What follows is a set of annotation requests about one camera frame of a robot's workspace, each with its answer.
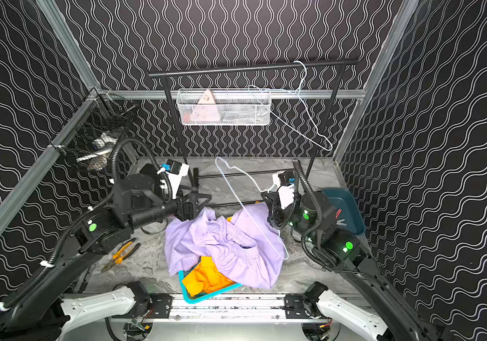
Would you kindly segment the orange shorts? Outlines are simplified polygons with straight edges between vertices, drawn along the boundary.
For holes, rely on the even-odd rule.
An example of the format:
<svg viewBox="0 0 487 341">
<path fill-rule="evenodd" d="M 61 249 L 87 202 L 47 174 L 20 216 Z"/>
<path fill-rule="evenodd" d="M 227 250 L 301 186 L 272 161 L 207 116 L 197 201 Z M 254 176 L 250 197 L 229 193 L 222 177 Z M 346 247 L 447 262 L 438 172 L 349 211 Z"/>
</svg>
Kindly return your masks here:
<svg viewBox="0 0 487 341">
<path fill-rule="evenodd" d="M 212 294 L 235 282 L 225 277 L 216 267 L 212 257 L 201 257 L 200 262 L 182 280 L 191 298 Z"/>
</svg>

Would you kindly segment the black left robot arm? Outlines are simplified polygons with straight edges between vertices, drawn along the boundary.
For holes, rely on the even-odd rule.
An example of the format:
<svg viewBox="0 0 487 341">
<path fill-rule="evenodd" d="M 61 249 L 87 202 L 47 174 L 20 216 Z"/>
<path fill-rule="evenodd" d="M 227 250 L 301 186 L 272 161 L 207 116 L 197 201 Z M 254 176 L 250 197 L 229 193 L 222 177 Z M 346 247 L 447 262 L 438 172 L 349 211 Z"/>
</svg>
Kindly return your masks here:
<svg viewBox="0 0 487 341">
<path fill-rule="evenodd" d="M 151 171 L 121 178 L 118 159 L 128 144 L 139 145 Z M 121 251 L 134 230 L 168 217 L 192 220 L 209 204 L 196 187 L 176 189 L 169 178 L 182 166 L 159 165 L 140 139 L 119 140 L 110 154 L 114 184 L 105 199 L 67 227 L 50 256 L 17 291 L 0 300 L 0 340 L 56 340 L 74 326 L 77 311 L 63 307 L 62 295 L 113 249 Z"/>
</svg>

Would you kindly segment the lilac shorts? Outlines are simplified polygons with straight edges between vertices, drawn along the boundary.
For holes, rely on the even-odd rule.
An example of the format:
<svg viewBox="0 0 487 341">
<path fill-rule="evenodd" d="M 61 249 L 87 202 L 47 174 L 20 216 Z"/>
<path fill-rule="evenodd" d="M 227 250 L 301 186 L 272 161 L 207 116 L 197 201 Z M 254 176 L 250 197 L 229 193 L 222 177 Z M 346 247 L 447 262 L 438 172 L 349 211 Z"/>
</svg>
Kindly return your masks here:
<svg viewBox="0 0 487 341">
<path fill-rule="evenodd" d="M 189 271 L 211 257 L 228 279 L 252 288 L 271 289 L 280 276 L 287 250 L 267 221 L 265 203 L 247 205 L 230 220 L 206 207 L 194 220 L 174 218 L 165 230 L 165 258 L 171 276 Z"/>
</svg>

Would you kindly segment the light blue wire hanger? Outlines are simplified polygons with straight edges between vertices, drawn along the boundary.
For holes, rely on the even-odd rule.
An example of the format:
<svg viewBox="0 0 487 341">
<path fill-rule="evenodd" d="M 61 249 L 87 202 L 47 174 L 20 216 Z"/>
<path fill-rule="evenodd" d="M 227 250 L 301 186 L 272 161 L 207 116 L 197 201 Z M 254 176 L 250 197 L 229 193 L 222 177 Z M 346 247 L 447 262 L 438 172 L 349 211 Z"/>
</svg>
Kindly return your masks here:
<svg viewBox="0 0 487 341">
<path fill-rule="evenodd" d="M 300 76 L 300 82 L 298 84 L 298 87 L 295 90 L 287 90 L 287 89 L 281 89 L 278 90 L 279 92 L 284 92 L 289 95 L 295 95 L 297 97 L 298 102 L 303 106 L 304 113 L 307 116 L 308 122 L 311 123 L 312 127 L 315 129 L 315 133 L 318 137 L 321 137 L 324 139 L 324 141 L 327 143 L 327 145 L 324 145 L 323 143 L 318 143 L 314 139 L 311 139 L 310 137 L 306 136 L 304 133 L 301 133 L 298 129 L 296 129 L 293 125 L 290 123 L 286 122 L 281 116 L 277 115 L 272 109 L 271 105 L 262 105 L 262 107 L 265 107 L 270 115 L 273 115 L 277 120 L 279 120 L 283 125 L 287 126 L 290 130 L 293 132 L 296 132 L 298 135 L 303 137 L 305 140 L 310 142 L 312 145 L 318 147 L 319 149 L 322 149 L 323 151 L 333 151 L 334 150 L 334 144 L 327 138 L 326 135 L 320 133 L 320 128 L 318 124 L 315 122 L 313 119 L 313 116 L 310 113 L 309 106 L 307 105 L 307 102 L 300 96 L 300 93 L 303 90 L 303 86 L 305 85 L 305 79 L 307 78 L 307 66 L 299 60 L 293 61 L 293 65 L 299 65 L 300 67 L 303 68 L 303 72 L 301 72 Z"/>
</svg>

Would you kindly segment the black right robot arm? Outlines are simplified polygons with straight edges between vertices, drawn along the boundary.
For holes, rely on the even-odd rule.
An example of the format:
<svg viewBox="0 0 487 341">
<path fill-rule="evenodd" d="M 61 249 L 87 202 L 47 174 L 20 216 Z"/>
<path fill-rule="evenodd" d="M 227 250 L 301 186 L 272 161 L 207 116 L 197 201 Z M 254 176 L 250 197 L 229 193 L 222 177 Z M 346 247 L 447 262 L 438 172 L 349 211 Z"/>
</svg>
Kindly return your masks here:
<svg viewBox="0 0 487 341">
<path fill-rule="evenodd" d="M 290 297 L 287 317 L 302 314 L 330 319 L 365 340 L 453 340 L 448 327 L 426 321 L 388 283 L 354 227 L 343 227 L 344 217 L 354 223 L 360 216 L 351 214 L 341 200 L 333 203 L 327 191 L 314 191 L 299 160 L 292 163 L 293 168 L 282 173 L 281 183 L 302 188 L 304 193 L 296 193 L 288 209 L 282 209 L 272 192 L 264 194 L 270 223 L 274 227 L 291 226 L 306 257 L 322 270 L 348 281 L 372 310 L 358 307 L 316 281 L 303 294 Z"/>
</svg>

